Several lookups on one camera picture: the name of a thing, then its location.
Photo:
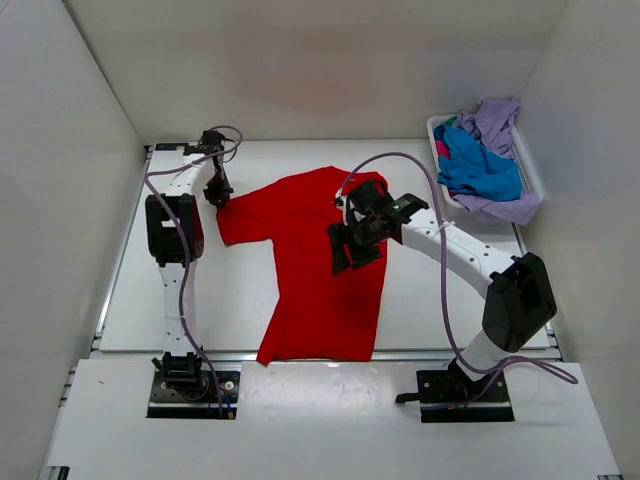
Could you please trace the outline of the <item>red t shirt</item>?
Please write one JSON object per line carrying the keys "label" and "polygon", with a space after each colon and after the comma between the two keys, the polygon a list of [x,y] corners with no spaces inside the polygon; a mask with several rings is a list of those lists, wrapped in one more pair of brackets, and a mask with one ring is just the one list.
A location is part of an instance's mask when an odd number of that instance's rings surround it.
{"label": "red t shirt", "polygon": [[350,177],[334,166],[287,176],[231,199],[216,215],[225,246],[271,241],[279,299],[257,361],[367,362],[378,328],[387,260],[332,272],[328,228],[342,219],[333,200],[377,172]]}

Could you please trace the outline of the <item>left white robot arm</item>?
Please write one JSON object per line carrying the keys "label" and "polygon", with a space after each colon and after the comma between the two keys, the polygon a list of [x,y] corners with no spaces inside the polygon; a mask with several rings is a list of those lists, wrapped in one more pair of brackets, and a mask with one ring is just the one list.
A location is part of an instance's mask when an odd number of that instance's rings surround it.
{"label": "left white robot arm", "polygon": [[199,200],[216,208],[230,200],[225,155],[237,148],[218,128],[206,130],[196,144],[184,148],[181,166],[144,177],[149,190],[144,202],[147,244],[164,292],[164,352],[174,357],[202,350],[195,309],[195,274],[205,247]]}

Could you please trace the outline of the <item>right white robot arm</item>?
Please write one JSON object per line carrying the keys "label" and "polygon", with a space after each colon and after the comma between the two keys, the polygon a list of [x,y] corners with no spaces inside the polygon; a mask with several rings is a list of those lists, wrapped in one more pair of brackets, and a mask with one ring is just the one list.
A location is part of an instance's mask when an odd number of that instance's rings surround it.
{"label": "right white robot arm", "polygon": [[543,260],[521,257],[480,241],[452,223],[439,221],[434,207],[413,194],[393,198],[378,181],[350,193],[337,192],[341,221],[329,226],[332,272],[360,269],[381,257],[389,239],[439,262],[484,299],[480,332],[457,354],[448,376],[449,391],[471,400],[484,377],[521,348],[557,313]]}

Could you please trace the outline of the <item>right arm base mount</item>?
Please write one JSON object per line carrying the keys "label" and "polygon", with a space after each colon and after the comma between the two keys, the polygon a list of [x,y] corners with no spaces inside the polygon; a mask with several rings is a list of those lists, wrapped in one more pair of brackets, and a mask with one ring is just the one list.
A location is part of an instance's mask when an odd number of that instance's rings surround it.
{"label": "right arm base mount", "polygon": [[416,372],[415,392],[400,393],[397,405],[417,402],[423,424],[509,423],[515,421],[511,398],[502,371],[474,381],[455,361],[439,369]]}

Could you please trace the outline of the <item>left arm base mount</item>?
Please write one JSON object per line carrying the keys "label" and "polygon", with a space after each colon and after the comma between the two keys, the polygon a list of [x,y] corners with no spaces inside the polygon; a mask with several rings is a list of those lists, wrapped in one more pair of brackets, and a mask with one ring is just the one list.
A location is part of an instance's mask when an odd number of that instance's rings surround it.
{"label": "left arm base mount", "polygon": [[194,353],[166,352],[151,360],[154,375],[146,416],[152,419],[235,420],[241,386],[240,370],[211,370]]}

